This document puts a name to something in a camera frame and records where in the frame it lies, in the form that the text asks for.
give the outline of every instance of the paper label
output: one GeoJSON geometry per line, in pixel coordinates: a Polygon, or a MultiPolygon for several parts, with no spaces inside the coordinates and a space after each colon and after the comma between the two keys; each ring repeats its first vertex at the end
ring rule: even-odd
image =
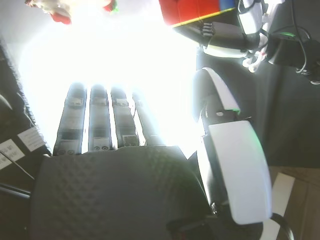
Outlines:
{"type": "Polygon", "coordinates": [[[30,152],[45,145],[45,142],[42,140],[36,127],[32,127],[18,134],[18,137],[21,139],[24,145],[30,150],[30,152]]]}
{"type": "MultiPolygon", "coordinates": [[[[18,146],[11,139],[1,143],[0,150],[3,153],[5,153],[13,161],[17,161],[25,156],[24,153],[18,148],[18,146]]],[[[11,163],[12,163],[11,161],[6,159],[0,153],[0,170],[10,165],[11,163]]]]}

